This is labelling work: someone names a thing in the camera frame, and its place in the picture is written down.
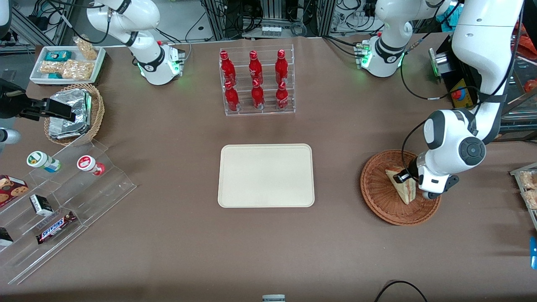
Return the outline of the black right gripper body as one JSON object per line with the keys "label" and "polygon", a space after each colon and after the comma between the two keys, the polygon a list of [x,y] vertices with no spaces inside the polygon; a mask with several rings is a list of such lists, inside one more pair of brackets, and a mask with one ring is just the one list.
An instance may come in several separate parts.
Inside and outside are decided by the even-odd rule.
{"label": "black right gripper body", "polygon": [[0,118],[26,118],[39,120],[46,115],[37,106],[41,101],[29,98],[23,88],[8,82],[0,81]]}

